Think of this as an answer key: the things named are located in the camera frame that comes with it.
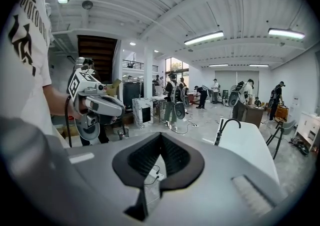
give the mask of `staircase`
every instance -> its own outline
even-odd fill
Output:
[[[92,58],[102,82],[112,81],[112,63],[117,40],[97,36],[78,36],[79,57]]]

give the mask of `white ceiling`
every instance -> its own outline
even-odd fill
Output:
[[[176,57],[196,67],[229,63],[245,69],[262,63],[275,68],[320,40],[319,23],[305,0],[91,0],[89,11],[81,7],[83,1],[58,5],[57,0],[46,0],[52,8],[53,35],[73,44],[68,52],[77,51],[78,34],[96,35],[122,39],[126,46],[135,42],[132,51],[149,45],[161,52],[157,56]],[[271,38],[269,28],[303,32],[305,38]],[[216,31],[223,31],[224,37],[184,45]]]

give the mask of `white cabinet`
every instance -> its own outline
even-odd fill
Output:
[[[309,144],[310,149],[313,145],[318,146],[320,141],[320,134],[318,134],[320,128],[320,117],[309,115],[305,112],[301,113],[298,127],[296,129],[295,136],[300,134]]]

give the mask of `white pillar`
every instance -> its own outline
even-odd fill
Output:
[[[152,49],[150,49],[148,46],[145,46],[143,89],[144,89],[144,97],[149,99],[152,98],[152,63],[153,63]]]
[[[116,47],[114,50],[113,55],[113,62],[112,62],[112,82],[116,79],[122,80],[122,58],[123,58],[123,49],[122,49],[122,42],[118,40],[116,43]],[[119,85],[119,94],[118,99],[123,101],[123,83],[121,82]]]

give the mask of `black pants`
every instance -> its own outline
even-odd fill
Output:
[[[206,103],[207,96],[208,96],[207,92],[202,92],[201,93],[199,107],[205,108],[205,103]]]
[[[238,101],[236,105],[233,107],[232,118],[242,121],[242,117],[244,116],[245,110],[245,104],[242,104],[240,101]]]
[[[278,108],[278,102],[273,102],[272,106],[271,106],[271,112],[270,112],[270,120],[273,120],[276,114]]]
[[[100,133],[98,136],[98,139],[100,141],[100,143],[108,143],[109,142],[109,138],[107,137],[106,133],[105,133],[105,128],[103,124],[100,124]],[[90,145],[90,141],[83,139],[80,136],[80,140],[82,143],[82,146],[89,146]]]
[[[218,92],[213,93],[213,103],[214,104],[218,103]]]

